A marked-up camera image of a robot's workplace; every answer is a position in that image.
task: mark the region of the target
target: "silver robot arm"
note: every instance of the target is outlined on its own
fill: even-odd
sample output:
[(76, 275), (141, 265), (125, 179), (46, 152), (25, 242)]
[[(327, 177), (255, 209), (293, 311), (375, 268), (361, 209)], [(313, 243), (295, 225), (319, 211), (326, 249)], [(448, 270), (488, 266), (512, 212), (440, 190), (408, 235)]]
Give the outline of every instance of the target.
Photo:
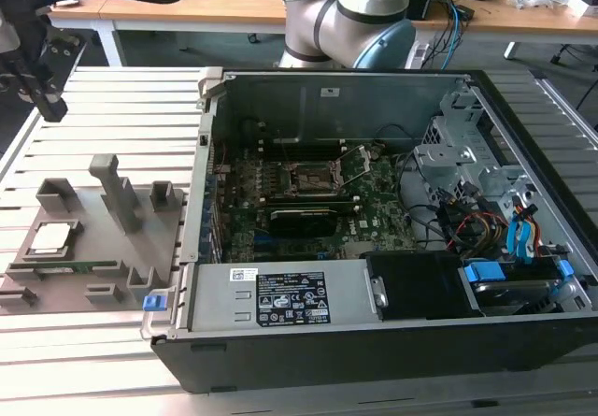
[(409, 0), (286, 0), (280, 67), (402, 67), (415, 40)]

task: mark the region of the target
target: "connector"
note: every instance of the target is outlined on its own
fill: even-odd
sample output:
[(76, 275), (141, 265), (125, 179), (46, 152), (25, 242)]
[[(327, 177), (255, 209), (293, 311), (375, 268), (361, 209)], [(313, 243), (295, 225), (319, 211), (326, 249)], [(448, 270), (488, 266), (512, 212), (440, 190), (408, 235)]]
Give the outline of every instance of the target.
[(523, 220), (528, 219), (529, 217), (533, 216), (538, 211), (538, 207), (536, 204), (531, 204), (524, 210), (522, 210), (519, 214), (513, 217), (513, 220), (516, 222), (522, 222)]

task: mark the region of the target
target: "metal bracket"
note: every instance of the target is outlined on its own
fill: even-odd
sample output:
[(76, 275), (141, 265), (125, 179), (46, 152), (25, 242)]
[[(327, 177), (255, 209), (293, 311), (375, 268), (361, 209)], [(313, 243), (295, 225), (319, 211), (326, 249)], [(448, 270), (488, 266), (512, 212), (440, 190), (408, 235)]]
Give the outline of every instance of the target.
[(219, 93), (225, 78), (223, 76), (222, 67), (206, 67), (202, 70), (201, 78), (197, 81), (197, 89), (199, 90), (199, 100), (197, 101), (197, 108), (206, 111), (206, 105), (212, 96)]

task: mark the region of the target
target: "wooden desk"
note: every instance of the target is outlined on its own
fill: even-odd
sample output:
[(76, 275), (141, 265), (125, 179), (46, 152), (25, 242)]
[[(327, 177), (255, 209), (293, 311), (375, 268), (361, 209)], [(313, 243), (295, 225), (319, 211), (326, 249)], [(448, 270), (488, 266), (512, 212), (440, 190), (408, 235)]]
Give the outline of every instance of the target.
[[(589, 44), (598, 37), (598, 19), (577, 18), (567, 7), (518, 10), (506, 0), (455, 1), (476, 12), (465, 34), (469, 39)], [(60, 24), (68, 27), (68, 17), (61, 17)], [(446, 23), (444, 9), (432, 4), (428, 20), (414, 22), (418, 43), (429, 43)], [(283, 34), (284, 25), (281, 0), (181, 0), (172, 5), (106, 0), (93, 29), (100, 33), (110, 64), (121, 65), (118, 30)], [(516, 47), (511, 43), (505, 56)]]

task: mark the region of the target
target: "warning label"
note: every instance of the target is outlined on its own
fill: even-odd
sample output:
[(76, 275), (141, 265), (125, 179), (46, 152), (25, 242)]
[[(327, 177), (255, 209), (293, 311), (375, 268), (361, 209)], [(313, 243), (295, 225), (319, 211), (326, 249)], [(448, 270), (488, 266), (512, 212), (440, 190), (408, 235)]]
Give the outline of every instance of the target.
[(259, 274), (257, 292), (261, 327), (330, 322), (324, 273)]

